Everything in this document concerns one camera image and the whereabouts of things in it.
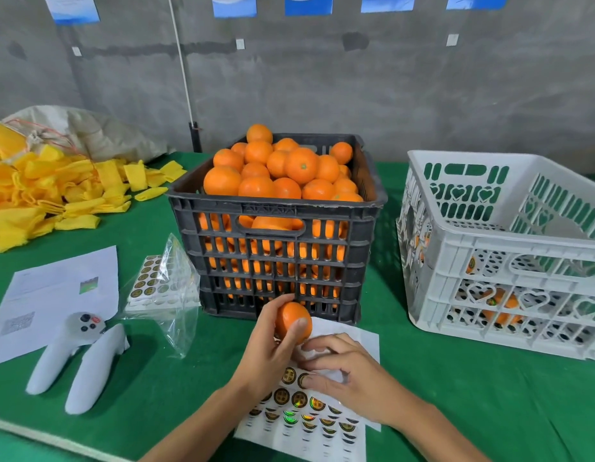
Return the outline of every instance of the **hand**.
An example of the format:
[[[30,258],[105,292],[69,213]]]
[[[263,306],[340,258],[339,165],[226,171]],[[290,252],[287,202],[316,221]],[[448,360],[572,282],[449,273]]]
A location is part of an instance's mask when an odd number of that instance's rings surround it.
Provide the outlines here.
[[[292,293],[280,295],[263,307],[238,369],[229,382],[230,386],[246,387],[254,404],[260,402],[278,385],[289,364],[293,349],[307,326],[306,319],[301,318],[291,325],[282,342],[278,344],[274,340],[278,308],[292,301],[294,297]]]
[[[309,374],[302,384],[334,397],[358,415],[389,426],[398,426],[398,419],[410,419],[410,412],[424,402],[400,385],[370,356],[359,342],[348,334],[320,336],[302,345],[303,351],[330,349],[331,354],[302,362],[308,371],[341,370],[348,373],[347,384],[318,374]]]

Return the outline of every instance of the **table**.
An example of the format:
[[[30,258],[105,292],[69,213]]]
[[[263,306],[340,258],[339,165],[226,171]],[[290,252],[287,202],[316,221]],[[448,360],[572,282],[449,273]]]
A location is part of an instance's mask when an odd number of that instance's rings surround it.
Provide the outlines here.
[[[185,167],[205,158],[171,156]],[[160,164],[168,160],[163,158]],[[389,202],[376,225],[360,327],[380,335],[382,365],[410,390],[436,404],[493,460],[595,460],[595,362],[426,333],[410,323],[394,223],[407,169],[408,164],[378,164]],[[34,240],[0,254],[0,299],[17,270],[113,244],[118,250],[120,285],[124,285],[144,256],[162,252],[171,232],[177,234],[175,219],[161,197],[135,203],[126,214],[103,216],[97,230],[52,233]],[[169,358],[171,349],[155,323],[128,321],[126,327],[132,348],[120,357],[92,410],[76,417],[63,411],[80,355],[45,394],[24,393],[38,351],[0,365],[0,419],[136,460],[230,378],[253,323],[202,313],[184,360]],[[367,431],[370,461],[421,459],[395,431]],[[8,460],[12,446],[12,436],[0,436],[0,460]],[[215,458],[233,460],[236,454],[241,461],[293,460],[232,438]],[[60,457],[51,460],[62,461]]]

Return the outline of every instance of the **clear plastic bag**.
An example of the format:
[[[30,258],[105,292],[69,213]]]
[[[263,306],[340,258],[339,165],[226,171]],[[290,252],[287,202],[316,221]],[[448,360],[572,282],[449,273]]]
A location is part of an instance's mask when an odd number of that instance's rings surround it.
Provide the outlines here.
[[[120,290],[121,319],[152,319],[177,357],[193,343],[199,316],[199,273],[173,234],[162,255],[147,256]]]

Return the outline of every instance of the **black plastic crate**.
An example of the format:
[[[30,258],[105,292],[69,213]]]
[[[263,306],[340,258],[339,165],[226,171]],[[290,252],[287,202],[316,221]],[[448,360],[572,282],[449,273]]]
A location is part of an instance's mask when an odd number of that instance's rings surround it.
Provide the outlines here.
[[[337,142],[349,143],[351,179],[364,202],[214,196],[203,191],[212,158],[190,171],[167,194],[184,248],[201,275],[203,309],[256,319],[265,303],[292,291],[293,284],[296,301],[311,315],[355,324],[374,225],[387,194],[359,136],[282,133],[274,134],[274,142],[286,137],[319,155]],[[303,227],[256,230],[241,225],[240,216],[288,217]]]

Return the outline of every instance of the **white vr controller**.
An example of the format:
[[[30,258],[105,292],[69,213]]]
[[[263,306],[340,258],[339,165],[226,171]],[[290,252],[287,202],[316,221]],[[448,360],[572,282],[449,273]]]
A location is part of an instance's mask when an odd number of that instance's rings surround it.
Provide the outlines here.
[[[35,396],[49,389],[68,359],[85,345],[91,347],[83,355],[65,408],[70,415],[91,409],[107,383],[113,358],[129,347],[124,326],[106,329],[105,322],[91,313],[74,313],[66,318],[34,367],[25,391]]]

